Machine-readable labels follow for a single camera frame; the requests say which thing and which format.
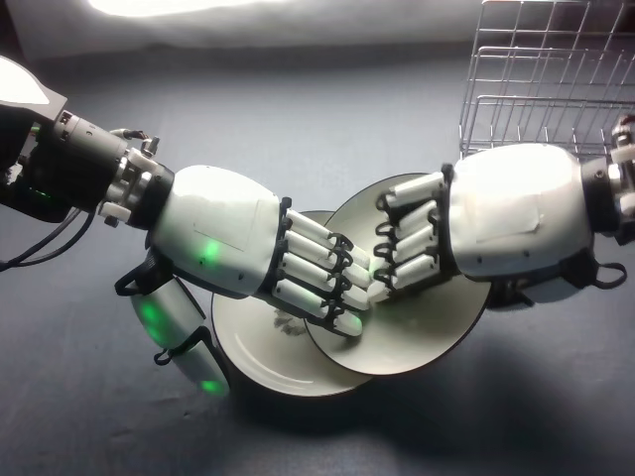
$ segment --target gray tabletop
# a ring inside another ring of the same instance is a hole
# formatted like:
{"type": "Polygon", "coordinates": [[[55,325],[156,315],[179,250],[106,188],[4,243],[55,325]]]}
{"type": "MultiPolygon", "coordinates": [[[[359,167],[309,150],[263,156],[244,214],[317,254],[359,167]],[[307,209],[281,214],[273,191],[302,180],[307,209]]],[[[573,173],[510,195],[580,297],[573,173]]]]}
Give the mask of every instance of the gray tabletop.
{"type": "MultiPolygon", "coordinates": [[[[457,159],[465,51],[152,52],[37,71],[71,111],[161,136],[174,170],[225,167],[297,210],[335,209],[379,179],[457,159]]],[[[3,259],[51,228],[6,208],[0,223],[3,259]]],[[[214,400],[154,365],[114,293],[143,240],[96,222],[54,262],[0,275],[3,476],[632,474],[630,282],[486,312],[441,361],[349,398],[293,401],[240,382],[214,400]]],[[[635,247],[596,249],[635,270],[635,247]]]]}

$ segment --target metal dish rack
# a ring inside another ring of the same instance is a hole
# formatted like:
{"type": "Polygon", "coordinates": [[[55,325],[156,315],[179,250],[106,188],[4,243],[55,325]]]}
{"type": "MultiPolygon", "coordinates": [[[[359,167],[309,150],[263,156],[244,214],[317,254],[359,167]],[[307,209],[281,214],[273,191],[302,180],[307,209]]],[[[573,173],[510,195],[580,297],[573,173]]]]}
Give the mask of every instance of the metal dish rack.
{"type": "Polygon", "coordinates": [[[483,1],[461,157],[519,142],[607,155],[617,118],[635,113],[634,64],[634,1],[483,1]]]}

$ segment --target plate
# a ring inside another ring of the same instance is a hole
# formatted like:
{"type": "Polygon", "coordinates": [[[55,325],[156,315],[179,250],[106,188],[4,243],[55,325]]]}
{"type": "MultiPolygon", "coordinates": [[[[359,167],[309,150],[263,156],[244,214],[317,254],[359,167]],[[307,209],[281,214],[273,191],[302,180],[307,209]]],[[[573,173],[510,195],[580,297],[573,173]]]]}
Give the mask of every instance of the plate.
{"type": "MultiPolygon", "coordinates": [[[[332,212],[308,211],[303,215],[325,223],[332,212]]],[[[269,390],[297,397],[325,397],[348,392],[370,380],[325,357],[302,319],[259,299],[214,296],[212,316],[227,358],[269,390]]]]}
{"type": "MultiPolygon", "coordinates": [[[[375,201],[386,188],[422,174],[387,178],[357,193],[326,223],[372,255],[381,242],[375,226],[386,220],[375,201]]],[[[487,303],[491,285],[463,276],[395,301],[373,304],[360,312],[364,330],[358,339],[306,324],[317,347],[348,370],[392,375],[427,365],[452,349],[471,330],[487,303]]]]}

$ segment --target wire basket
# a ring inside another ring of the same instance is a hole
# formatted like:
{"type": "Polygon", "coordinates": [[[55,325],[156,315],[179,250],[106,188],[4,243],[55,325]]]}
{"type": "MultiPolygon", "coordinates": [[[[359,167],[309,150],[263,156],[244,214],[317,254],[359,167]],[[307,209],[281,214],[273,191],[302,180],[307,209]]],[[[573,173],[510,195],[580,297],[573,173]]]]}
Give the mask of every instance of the wire basket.
{"type": "Polygon", "coordinates": [[[635,113],[635,2],[485,0],[459,122],[464,158],[519,142],[607,155],[635,113]]]}

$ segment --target robotic hand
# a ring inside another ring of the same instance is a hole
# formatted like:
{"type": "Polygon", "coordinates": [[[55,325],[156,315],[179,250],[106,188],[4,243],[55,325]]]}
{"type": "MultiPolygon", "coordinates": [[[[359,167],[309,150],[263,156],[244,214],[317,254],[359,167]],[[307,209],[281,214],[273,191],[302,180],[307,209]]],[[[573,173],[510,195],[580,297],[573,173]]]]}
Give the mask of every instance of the robotic hand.
{"type": "Polygon", "coordinates": [[[583,164],[544,144],[499,147],[384,193],[377,208],[385,242],[368,289],[371,301],[464,274],[493,284],[490,307],[566,298],[587,286],[626,280],[619,263],[600,265],[593,234],[635,239],[635,145],[625,116],[613,130],[611,161],[583,164]],[[598,279],[600,268],[621,273],[598,279]]]}
{"type": "Polygon", "coordinates": [[[157,364],[174,361],[211,393],[227,388],[204,314],[181,279],[231,298],[263,299],[342,336],[361,334],[354,313],[368,307],[370,257],[345,236],[234,172],[195,166],[173,174],[155,161],[159,138],[90,124],[2,57],[0,75],[0,203],[50,222],[72,207],[96,209],[113,227],[148,231],[147,259],[115,291],[131,298],[164,349],[157,364]],[[34,122],[37,146],[21,155],[34,122]],[[134,139],[140,149],[128,143],[134,139]]]}

